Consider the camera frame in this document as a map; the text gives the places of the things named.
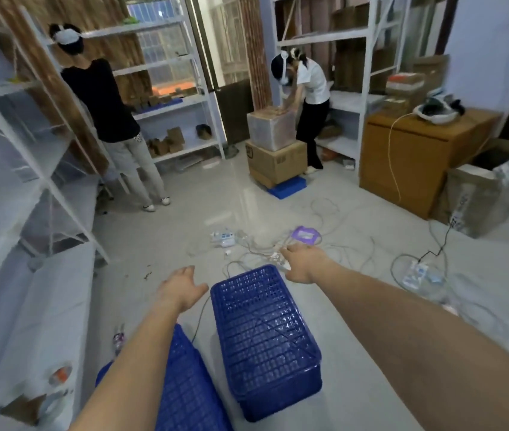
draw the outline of black pants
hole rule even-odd
[[[316,137],[321,132],[330,110],[330,100],[321,104],[302,104],[301,118],[296,128],[296,138],[306,143],[308,166],[322,169],[321,159],[316,153]]]

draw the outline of black shirt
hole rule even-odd
[[[94,60],[87,69],[64,68],[61,77],[89,109],[97,136],[103,142],[126,141],[139,134],[139,124],[123,104],[106,59]]]

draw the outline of hand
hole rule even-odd
[[[286,274],[287,280],[295,283],[315,283],[323,266],[331,261],[319,247],[301,243],[281,248],[280,253],[291,266]]]
[[[208,292],[207,283],[195,286],[194,266],[177,269],[159,286],[157,301],[159,305],[168,305],[179,313],[187,311]]]

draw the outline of light gray pants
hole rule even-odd
[[[104,142],[104,144],[115,166],[119,172],[125,175],[129,187],[135,195],[141,199],[143,206],[153,204],[153,201],[139,178],[139,174],[137,173],[137,168],[139,166],[147,173],[158,195],[161,198],[166,198],[168,196],[167,192],[165,192],[163,180],[157,171],[157,167],[147,148],[147,143],[143,139],[141,133],[126,141],[115,142],[113,144]]]

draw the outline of shoe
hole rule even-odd
[[[320,171],[320,169],[316,169],[314,166],[309,166],[308,168],[306,168],[306,171],[304,173],[308,175],[316,171]]]

